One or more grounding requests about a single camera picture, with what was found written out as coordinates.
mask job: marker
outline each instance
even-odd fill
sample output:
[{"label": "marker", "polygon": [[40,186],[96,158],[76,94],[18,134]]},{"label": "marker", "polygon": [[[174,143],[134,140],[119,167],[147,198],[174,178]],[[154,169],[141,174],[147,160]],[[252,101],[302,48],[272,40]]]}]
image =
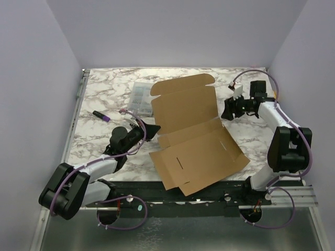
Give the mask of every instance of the marker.
[{"label": "marker", "polygon": [[93,111],[93,115],[97,116],[98,118],[100,118],[100,119],[102,119],[106,122],[110,121],[110,117],[107,117],[106,115],[103,115],[101,112]]}]

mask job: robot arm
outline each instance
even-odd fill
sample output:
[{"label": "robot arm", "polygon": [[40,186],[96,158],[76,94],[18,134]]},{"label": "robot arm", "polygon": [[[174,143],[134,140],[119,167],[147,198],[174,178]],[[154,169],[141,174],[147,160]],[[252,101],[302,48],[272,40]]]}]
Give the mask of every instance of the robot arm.
[{"label": "robot arm", "polygon": [[[274,132],[267,153],[266,166],[250,179],[253,190],[265,191],[274,178],[305,169],[309,163],[309,154],[299,133],[283,118],[288,116],[282,112],[279,104],[275,108],[274,98],[267,97],[266,82],[252,81],[250,84],[250,99],[244,99],[242,86],[238,87],[234,90],[233,97],[225,100],[225,110],[221,117],[233,120],[245,113],[250,116],[255,115],[257,118],[264,119]],[[292,124],[302,132],[310,146],[311,130],[293,122]]]},{"label": "robot arm", "polygon": [[[151,141],[160,129],[158,125],[146,124],[143,121],[140,124],[145,127],[146,141]],[[136,146],[145,135],[141,126],[132,124],[131,127],[132,130],[129,132],[124,127],[114,128],[109,139],[109,145],[99,158],[75,166],[67,163],[60,164],[39,197],[40,205],[50,209],[62,182],[75,169],[78,171],[69,178],[55,199],[54,213],[69,220],[81,206],[106,200],[113,193],[114,185],[100,178],[120,170],[127,160],[126,154],[128,151]]]}]

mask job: brown cardboard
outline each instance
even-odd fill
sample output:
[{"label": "brown cardboard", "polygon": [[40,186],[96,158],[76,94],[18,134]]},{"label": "brown cardboard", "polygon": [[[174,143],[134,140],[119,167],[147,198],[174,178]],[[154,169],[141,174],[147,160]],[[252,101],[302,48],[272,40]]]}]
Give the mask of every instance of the brown cardboard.
[{"label": "brown cardboard", "polygon": [[218,117],[214,83],[209,74],[155,83],[151,95],[158,152],[150,153],[166,190],[193,194],[242,170],[249,160]]}]

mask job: gray wall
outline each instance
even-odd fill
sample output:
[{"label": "gray wall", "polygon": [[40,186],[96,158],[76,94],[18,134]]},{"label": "gray wall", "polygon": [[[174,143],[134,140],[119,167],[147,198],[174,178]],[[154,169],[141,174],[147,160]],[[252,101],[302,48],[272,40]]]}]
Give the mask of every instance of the gray wall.
[{"label": "gray wall", "polygon": [[81,68],[44,0],[0,1],[0,250],[29,250]]},{"label": "gray wall", "polygon": [[47,0],[83,68],[270,66],[306,0]]},{"label": "gray wall", "polygon": [[313,131],[312,183],[329,241],[335,249],[335,1],[309,0],[273,61],[280,103]]}]

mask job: marble tabletop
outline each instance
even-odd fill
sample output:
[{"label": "marble tabletop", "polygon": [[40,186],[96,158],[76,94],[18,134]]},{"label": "marble tabletop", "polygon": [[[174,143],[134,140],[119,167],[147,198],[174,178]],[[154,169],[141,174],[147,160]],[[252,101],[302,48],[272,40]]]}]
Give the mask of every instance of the marble tabletop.
[{"label": "marble tabletop", "polygon": [[[99,157],[109,143],[113,128],[124,123],[123,116],[118,113],[121,108],[127,108],[134,82],[155,83],[170,78],[208,73],[215,78],[219,115],[222,114],[224,100],[232,96],[228,88],[231,80],[242,68],[128,68],[128,69],[94,69],[91,70],[87,82],[83,103],[81,106],[75,135],[71,145],[68,163],[75,165]],[[249,96],[250,81],[265,80],[267,92],[273,96],[269,78],[259,72],[242,75],[237,80],[237,86],[243,85],[243,95]],[[94,110],[111,118],[109,123],[95,117]],[[154,123],[154,118],[143,118],[146,123]],[[255,116],[242,116],[234,121],[222,120],[232,137],[240,146],[250,163],[240,172],[225,180],[245,180],[257,173],[266,163],[267,150],[273,133],[263,119]],[[113,181],[159,181],[160,176],[155,170],[149,156],[150,152],[158,151],[157,136],[152,142],[146,142],[136,155],[128,157],[123,168],[115,174],[106,175],[106,180]]]}]

